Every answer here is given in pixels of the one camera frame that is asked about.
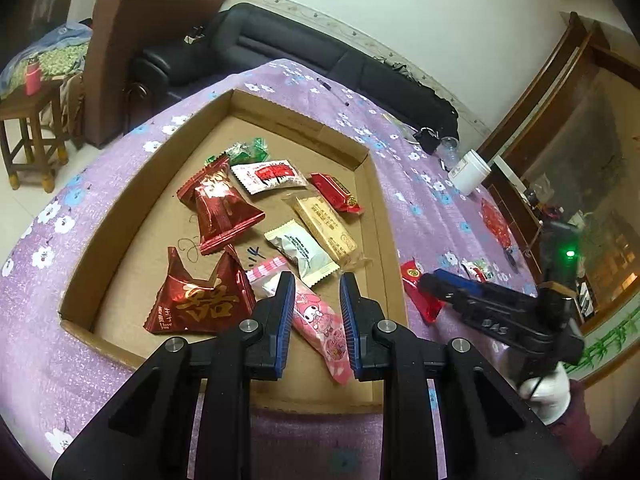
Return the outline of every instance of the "pink cartoon character package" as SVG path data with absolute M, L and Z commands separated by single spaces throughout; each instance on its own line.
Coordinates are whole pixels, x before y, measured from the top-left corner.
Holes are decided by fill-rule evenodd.
M 257 299 L 274 296 L 280 273 L 290 270 L 286 259 L 276 256 L 247 271 L 249 283 Z M 345 384 L 353 377 L 340 314 L 325 303 L 296 276 L 296 304 L 293 327 L 319 352 L 326 362 L 331 377 Z

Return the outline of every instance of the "purple floral tablecloth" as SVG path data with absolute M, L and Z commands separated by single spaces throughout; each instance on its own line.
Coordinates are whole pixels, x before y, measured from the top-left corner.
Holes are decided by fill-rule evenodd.
M 329 81 L 328 91 L 318 77 L 302 65 L 278 60 L 194 94 L 105 149 L 24 232 L 0 276 L 0 413 L 27 451 L 41 457 L 37 462 L 46 473 L 130 376 L 60 328 L 58 307 L 72 272 L 128 181 L 191 114 L 228 89 L 296 110 L 371 150 L 399 264 L 415 258 L 427 272 L 446 268 L 466 277 L 462 264 L 473 262 L 491 281 L 534 293 L 526 266 L 521 263 L 520 272 L 513 272 L 482 222 L 480 201 L 490 197 L 486 190 L 478 188 L 468 197 L 457 193 L 437 159 L 406 142 L 384 110 L 338 83 Z M 450 309 L 426 326 L 408 298 L 405 303 L 409 326 L 420 337 L 447 342 L 464 336 L 493 361 L 504 351 L 460 325 Z M 252 424 L 261 479 L 378 476 L 380 416 L 256 412 Z

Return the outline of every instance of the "silver bolt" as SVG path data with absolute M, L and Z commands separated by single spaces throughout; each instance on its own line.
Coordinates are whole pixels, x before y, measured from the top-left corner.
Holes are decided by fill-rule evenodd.
M 391 321 L 390 319 L 383 319 L 382 321 L 378 322 L 378 330 L 380 330 L 380 332 L 385 332 L 387 334 L 392 333 L 396 328 L 398 328 L 398 325 L 396 325 L 393 321 Z
M 184 339 L 181 337 L 172 337 L 171 339 L 167 339 L 164 342 L 164 349 L 169 352 L 177 352 L 178 350 L 182 350 L 184 346 Z
M 466 339 L 462 339 L 461 337 L 454 339 L 453 343 L 451 343 L 451 346 L 453 346 L 453 349 L 457 350 L 461 354 L 469 352 L 469 350 L 471 350 L 471 343 Z
M 258 329 L 258 322 L 255 319 L 245 319 L 238 326 L 243 332 L 253 332 Z

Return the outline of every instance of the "pink bottle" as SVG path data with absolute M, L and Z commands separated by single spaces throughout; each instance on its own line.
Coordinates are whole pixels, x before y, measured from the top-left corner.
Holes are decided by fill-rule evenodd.
M 42 69 L 38 58 L 32 57 L 27 62 L 27 71 L 24 75 L 24 89 L 27 95 L 33 95 L 42 86 Z

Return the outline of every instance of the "cardboard tray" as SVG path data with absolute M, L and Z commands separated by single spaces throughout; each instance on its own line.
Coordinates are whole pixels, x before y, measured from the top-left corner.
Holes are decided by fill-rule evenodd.
M 76 267 L 60 307 L 62 327 L 91 348 L 137 368 L 168 335 L 153 335 L 143 323 L 167 272 L 166 248 L 176 246 L 194 278 L 208 278 L 220 252 L 197 250 L 196 215 L 176 197 L 177 189 L 203 167 L 207 157 L 238 140 L 263 137 L 273 160 L 287 159 L 303 173 L 337 177 L 364 207 L 359 218 L 343 216 L 370 263 L 356 271 L 363 296 L 380 303 L 389 319 L 406 325 L 396 248 L 382 190 L 369 150 L 324 124 L 258 96 L 233 90 L 198 111 L 151 156 L 129 182 L 96 230 Z M 233 240 L 245 269 L 255 265 L 248 248 L 265 258 L 278 254 L 264 233 L 300 218 L 282 197 L 296 189 L 254 196 L 231 179 L 266 218 Z M 340 312 L 338 273 L 314 286 Z M 206 336 L 187 335 L 190 342 Z M 320 354 L 292 329 L 284 376 L 254 381 L 252 404 L 300 413 L 368 413 L 382 410 L 381 383 L 335 383 Z

